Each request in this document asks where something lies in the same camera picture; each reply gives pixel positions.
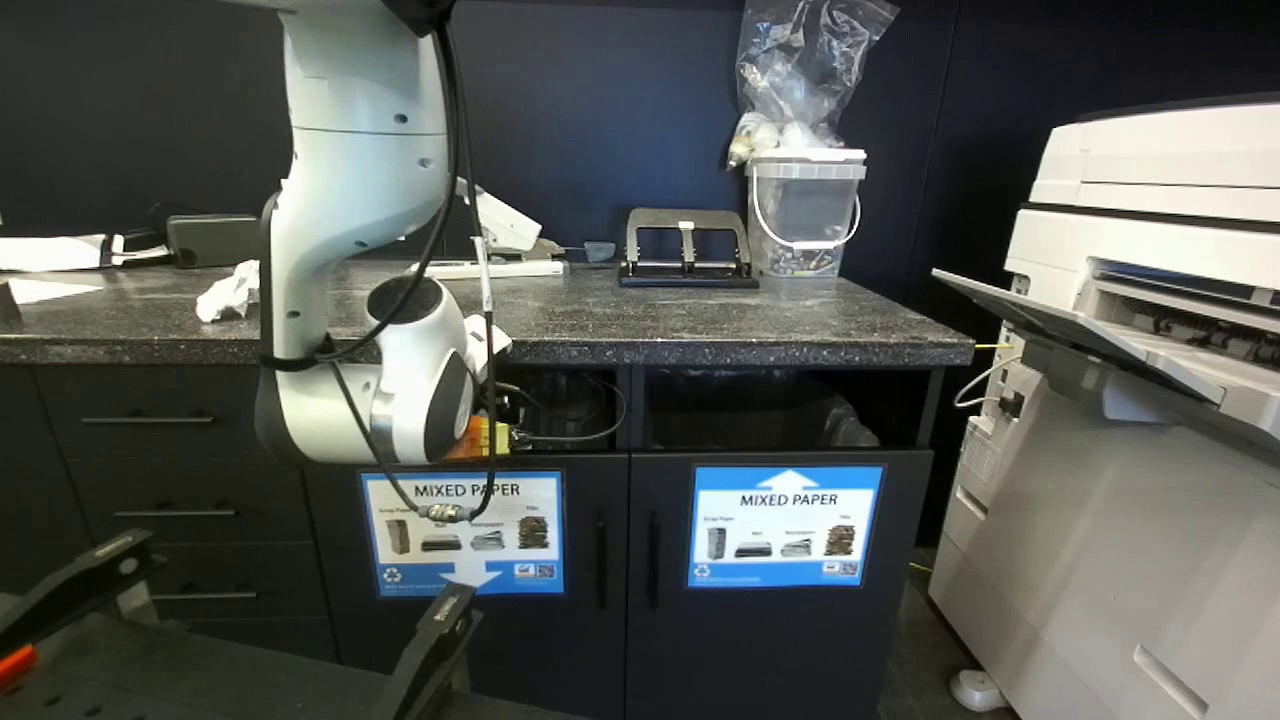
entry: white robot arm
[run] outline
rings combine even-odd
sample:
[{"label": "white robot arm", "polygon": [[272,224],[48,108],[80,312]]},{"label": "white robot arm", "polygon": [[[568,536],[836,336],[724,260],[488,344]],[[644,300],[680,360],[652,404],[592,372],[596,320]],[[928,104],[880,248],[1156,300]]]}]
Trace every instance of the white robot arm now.
[{"label": "white robot arm", "polygon": [[380,364],[320,360],[348,256],[404,240],[452,192],[432,0],[248,0],[284,20],[292,168],[268,212],[268,400],[316,464],[428,464],[472,412],[464,316],[432,280],[368,296]]}]

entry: drawer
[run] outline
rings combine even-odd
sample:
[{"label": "drawer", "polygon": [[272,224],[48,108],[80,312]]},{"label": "drawer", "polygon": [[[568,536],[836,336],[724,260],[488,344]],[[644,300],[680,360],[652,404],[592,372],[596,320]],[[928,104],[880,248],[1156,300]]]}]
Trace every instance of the drawer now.
[{"label": "drawer", "polygon": [[164,620],[324,616],[312,544],[156,544],[148,576]]},{"label": "drawer", "polygon": [[96,536],[308,536],[300,472],[256,440],[252,368],[44,368],[40,392]]}]

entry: white printer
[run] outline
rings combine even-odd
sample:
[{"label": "white printer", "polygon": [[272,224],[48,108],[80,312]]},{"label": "white printer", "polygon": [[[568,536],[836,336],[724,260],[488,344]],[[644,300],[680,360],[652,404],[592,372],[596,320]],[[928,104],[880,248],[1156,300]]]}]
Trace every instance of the white printer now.
[{"label": "white printer", "polygon": [[1280,716],[1280,100],[1052,132],[928,596],[1028,720]]}]

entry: countertop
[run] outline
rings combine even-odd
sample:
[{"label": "countertop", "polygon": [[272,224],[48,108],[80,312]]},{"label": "countertop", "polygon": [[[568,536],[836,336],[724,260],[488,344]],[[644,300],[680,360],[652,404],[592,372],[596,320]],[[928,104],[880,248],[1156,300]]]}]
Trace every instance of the countertop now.
[{"label": "countertop", "polygon": [[[336,276],[332,336],[364,328],[364,296],[396,260]],[[12,276],[24,308],[0,320],[0,364],[256,364],[256,316],[200,324],[196,296],[228,268],[116,268]],[[472,280],[448,280],[480,308]],[[620,288],[612,268],[496,280],[496,324],[516,364],[684,368],[952,368],[972,340],[860,284],[764,276],[760,288]]]}]

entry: bin label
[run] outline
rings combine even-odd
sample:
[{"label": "bin label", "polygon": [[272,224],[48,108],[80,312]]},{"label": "bin label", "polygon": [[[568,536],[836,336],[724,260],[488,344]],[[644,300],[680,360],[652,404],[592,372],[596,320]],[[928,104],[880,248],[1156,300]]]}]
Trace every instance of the bin label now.
[{"label": "bin label", "polygon": [[404,504],[484,500],[488,472],[360,472],[380,596],[436,596],[448,580],[476,596],[564,596],[560,472],[500,472],[472,524],[436,524]]},{"label": "bin label", "polygon": [[860,588],[884,468],[696,468],[688,588]]}]

